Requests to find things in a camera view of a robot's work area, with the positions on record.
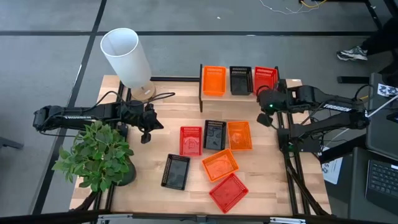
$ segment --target lamp base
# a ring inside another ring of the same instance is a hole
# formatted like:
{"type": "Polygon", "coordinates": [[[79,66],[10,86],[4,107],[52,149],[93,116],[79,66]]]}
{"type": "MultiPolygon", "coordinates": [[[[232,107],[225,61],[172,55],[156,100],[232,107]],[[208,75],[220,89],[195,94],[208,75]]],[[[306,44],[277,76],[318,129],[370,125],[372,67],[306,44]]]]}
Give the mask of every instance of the lamp base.
{"type": "Polygon", "coordinates": [[[132,100],[139,100],[145,102],[151,99],[155,94],[156,94],[156,88],[154,83],[152,82],[148,82],[143,87],[131,89],[132,100]]]}

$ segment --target robotic arm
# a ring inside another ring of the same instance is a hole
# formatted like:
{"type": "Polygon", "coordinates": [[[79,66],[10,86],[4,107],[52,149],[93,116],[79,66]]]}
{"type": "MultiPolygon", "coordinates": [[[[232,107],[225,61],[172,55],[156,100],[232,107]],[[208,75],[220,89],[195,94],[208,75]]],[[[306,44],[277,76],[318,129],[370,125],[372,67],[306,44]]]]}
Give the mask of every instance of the robotic arm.
{"type": "Polygon", "coordinates": [[[150,132],[164,128],[157,120],[154,105],[140,101],[127,103],[107,103],[91,108],[65,108],[61,106],[45,106],[35,113],[33,127],[40,132],[57,128],[85,130],[85,124],[90,125],[93,120],[107,123],[122,122],[137,126],[143,132],[141,143],[150,141],[150,132]]]}
{"type": "Polygon", "coordinates": [[[257,121],[265,126],[272,124],[270,116],[275,112],[303,113],[306,110],[316,112],[320,109],[341,112],[311,124],[290,125],[289,139],[292,141],[303,140],[313,134],[338,128],[363,129],[369,124],[361,100],[328,95],[308,85],[287,88],[280,82],[278,90],[262,90],[258,94],[257,102],[263,112],[257,117],[257,121]]]}

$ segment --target laptop keyboard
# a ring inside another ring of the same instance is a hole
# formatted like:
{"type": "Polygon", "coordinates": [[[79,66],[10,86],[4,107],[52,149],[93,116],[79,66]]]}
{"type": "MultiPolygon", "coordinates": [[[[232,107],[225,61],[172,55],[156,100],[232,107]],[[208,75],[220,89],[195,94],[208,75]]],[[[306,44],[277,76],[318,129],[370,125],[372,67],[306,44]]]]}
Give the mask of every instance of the laptop keyboard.
{"type": "Polygon", "coordinates": [[[398,197],[398,169],[376,161],[370,161],[369,169],[370,189],[398,197]]]}

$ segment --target person's foot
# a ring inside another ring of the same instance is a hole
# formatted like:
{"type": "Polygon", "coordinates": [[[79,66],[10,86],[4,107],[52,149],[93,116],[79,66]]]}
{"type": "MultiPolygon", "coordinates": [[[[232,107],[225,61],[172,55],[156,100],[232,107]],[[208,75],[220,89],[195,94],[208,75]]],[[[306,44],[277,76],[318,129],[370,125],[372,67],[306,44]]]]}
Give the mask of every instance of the person's foot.
{"type": "Polygon", "coordinates": [[[347,56],[347,55],[344,55],[344,54],[342,54],[341,52],[336,52],[336,55],[337,55],[337,57],[338,57],[340,60],[343,60],[343,61],[356,60],[355,58],[352,58],[352,57],[349,57],[349,56],[347,56]]]}
{"type": "Polygon", "coordinates": [[[356,46],[349,50],[342,50],[340,52],[343,55],[347,55],[351,58],[359,59],[359,60],[368,60],[366,54],[368,53],[367,50],[363,50],[360,46],[356,46]]]}

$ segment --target white wire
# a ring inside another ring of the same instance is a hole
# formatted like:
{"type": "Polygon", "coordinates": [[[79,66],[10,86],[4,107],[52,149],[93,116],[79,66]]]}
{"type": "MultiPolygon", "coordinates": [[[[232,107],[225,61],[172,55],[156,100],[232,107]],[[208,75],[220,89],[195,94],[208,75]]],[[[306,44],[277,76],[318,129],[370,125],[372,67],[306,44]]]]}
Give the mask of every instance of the white wire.
{"type": "Polygon", "coordinates": [[[261,2],[262,6],[264,6],[264,7],[268,8],[268,9],[270,9],[271,11],[273,11],[273,12],[279,12],[279,13],[282,13],[282,14],[285,14],[285,15],[298,14],[298,13],[303,13],[303,12],[310,12],[310,11],[312,11],[312,10],[314,10],[314,9],[319,9],[319,4],[315,1],[315,3],[317,4],[317,7],[312,8],[312,9],[310,9],[310,10],[308,10],[308,11],[300,11],[300,10],[304,7],[304,5],[301,4],[300,9],[298,9],[298,10],[295,11],[295,12],[292,11],[292,10],[290,10],[288,7],[286,7],[286,9],[290,11],[290,12],[286,13],[286,12],[282,12],[282,11],[279,11],[279,10],[273,10],[273,8],[271,8],[271,7],[269,7],[269,6],[266,6],[266,5],[263,3],[263,1],[261,1],[261,0],[259,0],[259,1],[261,2]]]}
{"type": "MultiPolygon", "coordinates": [[[[369,114],[368,118],[370,118],[371,116],[373,116],[374,114],[376,114],[379,110],[383,109],[383,107],[387,106],[389,103],[391,103],[392,101],[398,99],[398,95],[396,95],[395,97],[393,97],[393,99],[387,101],[387,103],[384,103],[383,105],[381,105],[377,110],[373,111],[371,114],[369,114]]],[[[344,134],[345,132],[347,132],[348,130],[350,130],[349,128],[347,128],[346,130],[340,132],[339,134],[337,134],[334,138],[332,138],[330,140],[330,142],[328,144],[326,144],[326,146],[328,146],[333,140],[335,140],[338,136],[341,136],[342,134],[344,134]]]]}

